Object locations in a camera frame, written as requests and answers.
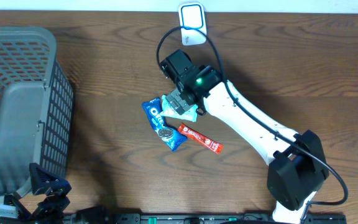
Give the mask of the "mint green wipes pack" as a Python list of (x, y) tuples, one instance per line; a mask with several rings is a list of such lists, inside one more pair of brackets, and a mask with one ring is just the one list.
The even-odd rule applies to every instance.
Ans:
[(184, 112), (183, 114), (179, 114), (170, 106), (166, 95), (162, 95), (161, 99), (162, 112), (160, 112), (160, 116), (196, 122), (198, 116), (196, 113), (196, 110), (198, 109), (197, 105), (193, 105), (188, 111)]

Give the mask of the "blue Oreo cookie pack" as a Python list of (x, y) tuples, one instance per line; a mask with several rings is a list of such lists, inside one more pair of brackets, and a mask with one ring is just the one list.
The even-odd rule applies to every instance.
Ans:
[(150, 101), (143, 102), (142, 108), (145, 111), (152, 129), (171, 151), (176, 151), (180, 145), (187, 140), (186, 136), (168, 126), (165, 118), (160, 115), (162, 112), (160, 98), (154, 98)]

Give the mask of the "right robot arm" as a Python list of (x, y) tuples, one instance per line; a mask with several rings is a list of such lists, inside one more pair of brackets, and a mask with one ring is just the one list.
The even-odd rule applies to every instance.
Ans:
[(302, 223), (312, 198), (329, 176), (319, 137), (276, 122), (245, 99), (222, 72), (193, 64), (182, 50), (159, 65), (176, 86), (168, 95), (176, 112), (199, 106), (235, 130), (268, 165), (267, 188), (277, 201), (273, 220)]

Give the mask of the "red Nescafe coffee stick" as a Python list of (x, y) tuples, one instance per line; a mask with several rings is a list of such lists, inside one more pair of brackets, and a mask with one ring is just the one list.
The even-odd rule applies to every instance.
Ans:
[(220, 154), (221, 151), (224, 148), (224, 145), (212, 140), (209, 137), (206, 137), (205, 135), (195, 131), (194, 129), (191, 129), (184, 123), (182, 123), (178, 128), (179, 133), (185, 135), (186, 137), (200, 143), (204, 147), (210, 149), (211, 151), (215, 152), (216, 154)]

